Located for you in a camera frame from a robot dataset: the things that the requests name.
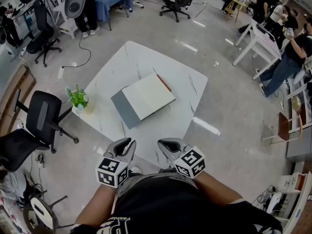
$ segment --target blue table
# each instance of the blue table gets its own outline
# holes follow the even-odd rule
[[[121,5],[127,6],[129,9],[132,9],[132,1],[133,0],[95,0],[96,1],[96,9],[97,9],[97,19],[101,21],[108,21],[109,28],[111,29],[110,25],[110,16],[109,10],[110,7],[116,3],[120,3]]]

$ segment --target potted plant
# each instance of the potted plant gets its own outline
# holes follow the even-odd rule
[[[76,108],[77,114],[91,114],[93,109],[90,106],[89,98],[83,89],[80,89],[78,85],[76,85],[76,89],[71,91],[70,88],[67,88],[67,95],[70,99],[70,102]]]

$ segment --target white table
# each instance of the white table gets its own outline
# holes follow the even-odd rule
[[[257,25],[257,22],[252,19],[252,23],[249,24],[248,28],[245,30],[242,36],[238,39],[235,46],[238,46],[240,44],[240,42],[244,39],[248,31],[250,32],[250,36],[251,36],[250,43],[233,62],[233,65],[236,66],[236,64],[247,54],[247,52],[250,49],[253,49],[256,52],[253,55],[253,58],[255,58],[257,55],[262,56],[262,58],[265,59],[268,62],[268,64],[263,69],[261,69],[258,74],[254,75],[253,79],[258,78],[264,71],[270,68],[278,59],[282,59],[278,46],[276,44],[276,41],[272,41],[268,35],[263,34],[260,30],[258,30],[256,25]],[[268,52],[271,53],[271,55],[273,55],[273,58],[268,57],[265,53],[263,53],[255,45],[257,42],[261,44],[265,49],[267,49]]]
[[[160,75],[176,100],[129,130],[111,97],[122,88],[152,73]],[[199,104],[207,77],[194,69],[132,41],[122,46],[85,89],[94,110],[78,115],[94,129],[116,141],[136,140],[135,155],[166,169],[169,164],[157,141],[166,137],[183,138]]]

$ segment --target floor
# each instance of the floor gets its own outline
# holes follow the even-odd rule
[[[58,72],[61,66],[79,65],[89,57],[88,51],[78,47],[81,33],[77,33],[75,40],[65,34],[59,37],[61,42],[57,45],[63,52],[51,52],[47,68],[42,62],[35,65],[35,56],[31,56],[32,72],[37,78],[34,90],[55,94],[64,102],[62,110],[66,110],[70,107],[66,102],[66,88],[74,88],[75,84],[86,87],[129,40],[190,66],[208,77],[195,117],[217,128],[219,134],[192,121],[185,141],[205,153],[206,172],[252,202],[268,186],[276,183],[279,176],[286,174],[290,164],[285,159],[284,143],[270,146],[269,142],[260,140],[263,134],[276,131],[277,114],[281,110],[279,101],[282,100],[281,94],[279,98],[265,98],[258,81],[252,80],[254,68],[262,68],[266,61],[261,57],[252,59],[253,53],[248,53],[236,67],[232,65],[247,42],[235,47],[226,39],[237,41],[235,29],[248,23],[250,16],[242,13],[235,24],[234,18],[220,12],[221,0],[194,0],[187,11],[191,19],[181,15],[180,23],[176,23],[173,14],[159,16],[162,1],[148,1],[151,2],[141,1],[144,9],[135,7],[129,18],[123,11],[113,12],[112,31],[108,30],[106,23],[99,23],[101,29],[96,36],[81,41],[81,46],[92,52],[89,62],[82,67],[66,68],[60,80]],[[75,145],[65,136],[56,136],[57,153],[44,152],[46,168],[41,169],[40,178],[35,161],[39,151],[25,161],[23,169],[30,170],[32,158],[31,175],[36,181],[41,180],[44,189],[48,190],[45,197],[48,203],[68,195],[68,199],[54,208],[59,223],[65,225],[75,221],[99,186],[94,172],[98,159],[96,151],[98,148],[105,150],[110,140],[74,114],[69,114],[61,125],[79,137],[79,144]],[[135,164],[139,164],[145,174],[158,171],[157,167],[138,157],[135,157]],[[68,230],[59,230],[58,233],[68,233]]]

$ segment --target small plant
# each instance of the small plant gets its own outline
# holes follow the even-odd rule
[[[74,91],[71,91],[70,88],[67,88],[67,94],[69,96],[70,102],[78,109],[82,110],[87,106],[88,97],[82,89],[78,88],[78,85],[76,85],[76,89]]]

